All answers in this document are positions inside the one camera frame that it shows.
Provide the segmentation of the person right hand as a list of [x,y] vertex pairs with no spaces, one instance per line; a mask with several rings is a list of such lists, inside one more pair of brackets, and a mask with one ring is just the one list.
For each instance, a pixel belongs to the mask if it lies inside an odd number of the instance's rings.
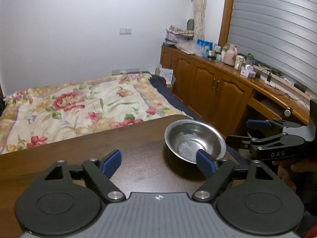
[[302,162],[292,164],[287,167],[286,161],[273,161],[273,165],[278,165],[278,177],[294,192],[296,192],[296,185],[291,179],[292,173],[316,173],[316,161],[303,160]]

